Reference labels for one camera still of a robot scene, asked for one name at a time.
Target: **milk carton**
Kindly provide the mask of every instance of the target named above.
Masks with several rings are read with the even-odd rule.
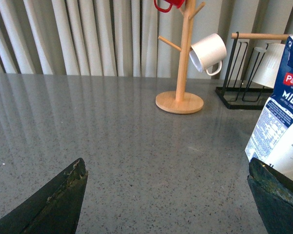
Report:
[[[293,36],[245,152],[249,160],[256,157],[293,180]]]

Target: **gray countertop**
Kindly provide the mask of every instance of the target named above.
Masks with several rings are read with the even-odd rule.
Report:
[[[78,234],[267,233],[247,184],[260,111],[228,110],[219,80],[187,80],[203,109],[175,115],[172,78],[0,75],[0,218],[75,159],[89,177]]]

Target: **blue carton label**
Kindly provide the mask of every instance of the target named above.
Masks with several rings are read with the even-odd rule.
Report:
[[[278,75],[275,81],[273,94],[282,107],[288,109],[293,114],[293,38],[288,37],[282,55]]]

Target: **white enamel mug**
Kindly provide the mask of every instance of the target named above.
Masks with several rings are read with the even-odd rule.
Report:
[[[227,56],[226,46],[221,37],[214,33],[191,45],[190,58],[199,72],[205,71],[209,76],[218,74],[222,60]],[[208,68],[218,63],[217,71],[209,73]]]

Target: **curtain fold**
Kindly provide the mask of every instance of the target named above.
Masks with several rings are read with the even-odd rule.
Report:
[[[25,41],[24,33],[21,30],[21,24],[18,20],[14,2],[9,0],[0,0],[0,12],[11,40],[21,73],[36,73]]]
[[[228,56],[220,78],[231,33],[293,34],[293,0],[205,2],[191,42],[222,37]],[[179,51],[158,36],[180,45],[182,23],[176,7],[162,13],[153,0],[0,0],[0,73],[176,78]],[[188,78],[211,77],[189,61]]]

